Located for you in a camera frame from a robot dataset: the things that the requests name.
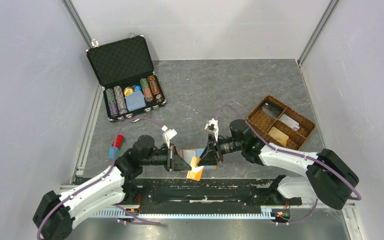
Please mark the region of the brown leather card holder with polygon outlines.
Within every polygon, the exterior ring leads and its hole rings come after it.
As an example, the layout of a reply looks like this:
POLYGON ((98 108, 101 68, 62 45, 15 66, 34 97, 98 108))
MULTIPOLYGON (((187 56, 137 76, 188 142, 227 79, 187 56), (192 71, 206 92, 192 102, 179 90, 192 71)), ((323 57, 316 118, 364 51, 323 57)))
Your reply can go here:
MULTIPOLYGON (((193 157, 200 157, 204 152, 203 148, 193 148, 193 149, 181 149, 179 151, 179 156, 182 157, 189 165, 192 162, 193 157)), ((215 165, 205 165, 202 168, 204 171, 216 170, 217 167, 215 165)))

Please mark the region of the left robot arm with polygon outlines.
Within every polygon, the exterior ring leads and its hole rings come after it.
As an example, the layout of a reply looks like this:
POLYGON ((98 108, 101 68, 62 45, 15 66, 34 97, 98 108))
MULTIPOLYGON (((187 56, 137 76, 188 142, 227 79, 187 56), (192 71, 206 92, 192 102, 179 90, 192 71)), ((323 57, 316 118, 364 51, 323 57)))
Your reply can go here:
POLYGON ((191 166, 180 157, 174 144, 155 146, 142 135, 102 173, 62 193, 45 193, 33 215, 39 240, 64 240, 80 223, 100 210, 124 202, 133 203, 137 190, 132 180, 144 166, 163 166, 168 172, 188 171, 191 166))

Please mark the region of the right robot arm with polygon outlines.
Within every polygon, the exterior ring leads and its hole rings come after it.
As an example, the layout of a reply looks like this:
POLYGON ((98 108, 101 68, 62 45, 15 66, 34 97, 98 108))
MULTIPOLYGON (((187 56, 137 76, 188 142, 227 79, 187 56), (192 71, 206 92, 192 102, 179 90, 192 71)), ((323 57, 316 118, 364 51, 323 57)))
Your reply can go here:
POLYGON ((230 123, 231 136, 219 135, 218 121, 207 121, 208 143, 200 156, 199 166, 216 166, 224 155, 240 152, 251 164, 276 167, 297 174, 280 176, 269 189, 269 199, 275 204, 293 198, 318 199, 328 207, 341 210, 348 200, 359 201, 356 191, 358 176, 333 151, 304 152, 267 142, 244 119, 230 123))

